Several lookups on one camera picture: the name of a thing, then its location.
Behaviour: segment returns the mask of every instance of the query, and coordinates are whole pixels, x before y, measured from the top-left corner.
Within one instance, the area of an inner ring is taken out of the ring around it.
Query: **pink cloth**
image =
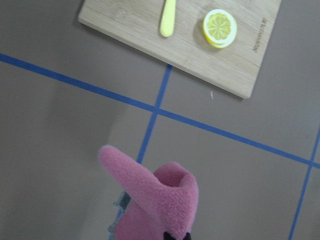
[[[152,174],[112,146],[102,147],[98,158],[131,197],[115,226],[116,240],[163,240],[164,232],[183,240],[191,232],[198,185],[179,163],[166,163]]]

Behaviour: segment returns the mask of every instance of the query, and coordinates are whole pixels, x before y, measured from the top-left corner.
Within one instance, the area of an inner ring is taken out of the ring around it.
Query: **wooden cutting board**
[[[175,27],[159,26],[164,0],[85,0],[79,21],[133,48],[242,98],[253,91],[281,0],[177,0]],[[234,42],[223,49],[206,41],[202,24],[213,9],[237,21]]]

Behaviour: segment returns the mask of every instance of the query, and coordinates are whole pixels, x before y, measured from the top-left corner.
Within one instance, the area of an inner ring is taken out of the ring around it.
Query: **lemon slice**
[[[225,10],[214,9],[203,20],[205,39],[212,46],[222,49],[229,46],[237,35],[237,22]]]

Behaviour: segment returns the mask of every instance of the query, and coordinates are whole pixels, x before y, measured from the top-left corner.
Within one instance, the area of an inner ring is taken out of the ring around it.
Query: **gray surface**
[[[166,64],[78,23],[81,5],[2,1],[0,53],[154,105]],[[318,0],[282,1],[250,99],[173,68],[161,108],[310,160],[320,124],[319,12]],[[107,239],[122,189],[97,152],[108,143],[136,159],[151,112],[6,63],[0,72],[0,239]],[[168,161],[198,180],[193,239],[288,239],[308,165],[158,116],[143,165]],[[319,171],[295,240],[320,237]]]

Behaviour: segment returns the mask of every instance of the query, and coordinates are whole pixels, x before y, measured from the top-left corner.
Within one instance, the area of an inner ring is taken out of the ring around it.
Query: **yellow utensil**
[[[160,23],[160,33],[164,37],[170,37],[174,33],[176,17],[176,0],[165,0],[162,19]]]

